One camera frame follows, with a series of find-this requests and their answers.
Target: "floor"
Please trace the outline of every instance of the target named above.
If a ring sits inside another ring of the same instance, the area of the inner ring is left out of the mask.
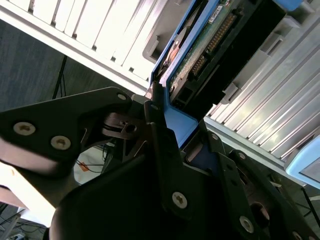
[[[52,99],[63,58],[60,52],[0,21],[0,112]],[[66,61],[63,77],[68,96],[110,86],[120,87],[71,58]],[[269,170],[260,167],[267,175]],[[287,179],[282,179],[282,185],[294,202],[308,207],[299,186]],[[306,191],[310,197],[320,195],[319,190],[309,186]],[[320,201],[313,204],[320,213]],[[301,206],[298,209],[303,215],[308,212]],[[8,218],[16,212],[16,208],[8,207],[2,217]],[[320,228],[313,215],[309,214],[305,220],[320,237]],[[29,239],[42,239],[43,229],[27,225],[23,229],[29,232]]]

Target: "bolt head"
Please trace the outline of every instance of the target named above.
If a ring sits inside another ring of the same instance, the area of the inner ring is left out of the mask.
[[[296,231],[293,231],[293,232],[292,232],[292,235],[294,236],[294,238],[295,238],[296,240],[303,240],[302,237],[300,236],[300,234],[297,233]]]
[[[158,108],[156,105],[154,105],[154,104],[151,104],[151,107],[152,107],[153,109],[155,109],[155,110],[159,110],[159,108]]]
[[[67,150],[71,147],[71,141],[65,136],[55,136],[51,139],[51,146],[57,150]]]
[[[243,160],[246,159],[246,156],[245,156],[242,152],[239,152],[239,157],[240,157],[241,159],[243,159]]]
[[[127,99],[127,97],[126,97],[125,95],[121,94],[121,93],[118,93],[117,96],[118,96],[118,98],[120,98],[121,100],[126,100],[126,99]]]
[[[253,234],[255,231],[254,225],[252,222],[245,216],[239,218],[241,226],[250,234]]]
[[[180,209],[185,209],[188,205],[186,197],[178,191],[172,194],[172,201]]]
[[[214,140],[218,140],[219,138],[218,138],[218,136],[216,135],[216,134],[214,134],[214,133],[212,133],[212,138],[214,139]]]
[[[29,122],[22,121],[22,122],[16,123],[13,126],[13,130],[19,135],[29,136],[35,133],[36,127]]]

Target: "wire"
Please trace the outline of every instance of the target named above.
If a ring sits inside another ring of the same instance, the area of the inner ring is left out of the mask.
[[[65,81],[65,75],[62,73],[62,79],[63,79],[63,88],[64,88],[64,96],[67,96],[66,92],[66,81]]]
[[[102,171],[102,170],[101,170],[101,171],[92,171],[90,168],[87,167],[86,164],[79,162],[79,160],[77,160],[76,163],[77,163],[79,166],[83,166],[84,168],[88,169],[88,171],[90,171],[90,172],[92,172],[92,173],[95,173],[95,174],[100,174],[101,171]]]
[[[28,231],[28,230],[23,229],[22,226],[18,226],[17,228],[20,229],[21,231],[27,233],[27,234],[32,234],[32,233],[34,233],[35,231],[38,231],[38,230],[40,229],[40,227],[38,227],[37,229],[35,229],[35,230],[33,230],[33,231]]]
[[[84,163],[86,166],[103,166],[103,164],[86,164]]]
[[[106,158],[107,158],[107,155],[108,155],[108,147],[106,146],[106,144],[103,144],[103,147],[102,147],[102,160],[105,162],[106,161]]]
[[[40,231],[40,228],[38,229],[40,233],[45,234],[44,232]]]
[[[15,216],[19,215],[19,214],[20,214],[21,212],[23,212],[23,211],[24,211],[24,209],[21,210],[21,211],[19,211],[19,212],[17,212],[17,213],[14,214],[14,215],[12,215],[11,217],[7,218],[6,220],[4,220],[3,222],[0,223],[0,226],[3,225],[3,224],[5,224],[5,223],[7,223],[10,219],[12,219],[12,218],[14,218]]]

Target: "cable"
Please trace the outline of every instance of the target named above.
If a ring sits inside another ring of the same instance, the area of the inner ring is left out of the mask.
[[[103,164],[86,164],[84,163],[86,166],[103,166]]]
[[[28,230],[23,229],[21,226],[18,226],[17,228],[20,229],[21,231],[27,233],[27,234],[32,234],[32,233],[34,233],[35,231],[38,231],[38,230],[40,229],[40,227],[38,227],[37,229],[35,229],[35,230],[33,230],[33,231],[28,231]]]
[[[17,212],[17,213],[14,214],[14,215],[12,215],[11,217],[7,218],[6,220],[4,220],[3,222],[0,223],[0,226],[3,225],[3,224],[5,224],[6,222],[8,222],[10,219],[14,218],[15,216],[19,215],[19,214],[20,214],[21,212],[23,212],[23,211],[24,211],[24,209],[21,210],[21,211],[19,211],[19,212]]]
[[[65,81],[65,75],[62,73],[62,80],[63,80],[63,88],[64,88],[64,96],[67,96],[66,92],[66,81]]]
[[[40,229],[38,229],[40,233],[45,234],[44,232],[40,231]]]
[[[79,162],[79,160],[77,160],[76,163],[77,163],[79,166],[83,166],[84,168],[88,169],[88,171],[90,171],[90,172],[92,172],[92,173],[95,173],[95,174],[100,174],[101,171],[102,171],[102,170],[101,170],[101,171],[92,171],[90,168],[87,167],[86,164]]]
[[[8,207],[8,204],[1,203],[0,205],[0,215],[3,213],[3,211]]]

